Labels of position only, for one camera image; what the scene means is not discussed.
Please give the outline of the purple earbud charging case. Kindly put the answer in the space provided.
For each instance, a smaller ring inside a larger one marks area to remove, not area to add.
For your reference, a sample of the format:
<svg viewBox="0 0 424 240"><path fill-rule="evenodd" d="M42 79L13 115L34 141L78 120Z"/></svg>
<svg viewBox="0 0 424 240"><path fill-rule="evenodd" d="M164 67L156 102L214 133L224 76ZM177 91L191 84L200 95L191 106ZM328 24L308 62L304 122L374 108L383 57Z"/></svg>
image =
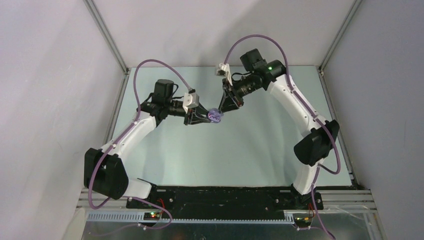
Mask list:
<svg viewBox="0 0 424 240"><path fill-rule="evenodd" d="M207 113L207 118L210 120L211 123L215 123L215 124L220 123L223 116L224 116L224 113L217 108L211 108L208 110L208 113Z"/></svg>

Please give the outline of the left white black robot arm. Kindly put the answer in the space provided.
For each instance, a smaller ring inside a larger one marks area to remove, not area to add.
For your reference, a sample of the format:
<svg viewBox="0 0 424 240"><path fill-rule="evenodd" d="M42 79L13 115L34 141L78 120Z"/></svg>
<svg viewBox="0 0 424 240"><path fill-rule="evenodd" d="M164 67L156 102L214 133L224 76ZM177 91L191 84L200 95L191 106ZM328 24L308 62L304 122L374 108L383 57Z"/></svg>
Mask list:
<svg viewBox="0 0 424 240"><path fill-rule="evenodd" d="M153 208L158 194L152 184L131 178L128 156L150 132L168 116L182 117L184 125L211 123L213 111L199 102L195 91L174 97L177 85L168 79L156 81L154 91L138 107L127 127L99 149L89 148L84 155L84 186L110 199L138 198L145 208Z"/></svg>

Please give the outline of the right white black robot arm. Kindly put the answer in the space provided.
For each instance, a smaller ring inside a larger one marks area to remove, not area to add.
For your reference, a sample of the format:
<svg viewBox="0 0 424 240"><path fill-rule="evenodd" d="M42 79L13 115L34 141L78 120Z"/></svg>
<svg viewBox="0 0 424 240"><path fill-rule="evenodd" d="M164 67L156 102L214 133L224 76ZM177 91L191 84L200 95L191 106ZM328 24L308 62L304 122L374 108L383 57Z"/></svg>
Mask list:
<svg viewBox="0 0 424 240"><path fill-rule="evenodd" d="M291 204L304 209L311 202L310 192L317 181L317 170L335 148L340 126L336 120L328 121L319 114L295 85L292 76L279 60L267 62L257 49L240 57L246 74L233 80L230 66L220 63L215 71L223 77L223 96L219 104L222 113L238 110L244 105L244 97L264 89L288 112L302 135L293 150L302 163L293 183Z"/></svg>

